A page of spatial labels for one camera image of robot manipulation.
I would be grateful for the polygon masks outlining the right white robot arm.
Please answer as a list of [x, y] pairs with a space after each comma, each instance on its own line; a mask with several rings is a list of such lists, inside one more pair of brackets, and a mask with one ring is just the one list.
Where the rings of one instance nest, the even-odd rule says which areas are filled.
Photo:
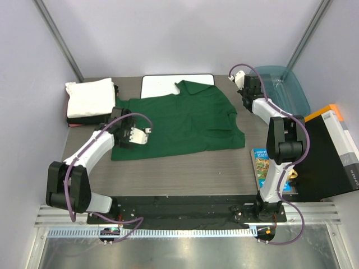
[[239, 71], [234, 82], [242, 96], [243, 106], [268, 125], [266, 152], [269, 157], [264, 184], [252, 206], [244, 205], [237, 210], [237, 222], [274, 222], [277, 215], [285, 222], [282, 193], [294, 163], [306, 151], [304, 118], [292, 116], [267, 99], [263, 93], [264, 83], [257, 75]]

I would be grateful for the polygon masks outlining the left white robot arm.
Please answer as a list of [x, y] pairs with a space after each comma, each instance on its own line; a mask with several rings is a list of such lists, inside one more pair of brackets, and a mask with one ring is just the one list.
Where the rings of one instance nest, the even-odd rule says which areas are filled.
[[77, 214], [96, 212], [109, 224], [119, 218], [115, 198], [94, 193], [89, 175], [97, 162], [115, 146], [129, 143], [136, 125], [136, 114], [113, 108], [107, 122], [96, 127], [88, 141], [64, 161], [54, 161], [48, 168], [46, 204], [67, 210], [74, 222]]

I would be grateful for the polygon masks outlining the green polo t shirt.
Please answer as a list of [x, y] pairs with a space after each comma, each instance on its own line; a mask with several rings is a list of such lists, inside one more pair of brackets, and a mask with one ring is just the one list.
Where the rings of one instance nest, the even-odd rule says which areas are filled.
[[237, 127], [236, 108], [220, 89], [186, 80], [176, 83], [176, 88], [177, 95], [116, 100], [118, 107], [139, 113], [137, 128], [152, 122], [153, 130], [145, 145], [115, 147], [113, 161], [244, 148], [245, 134]]

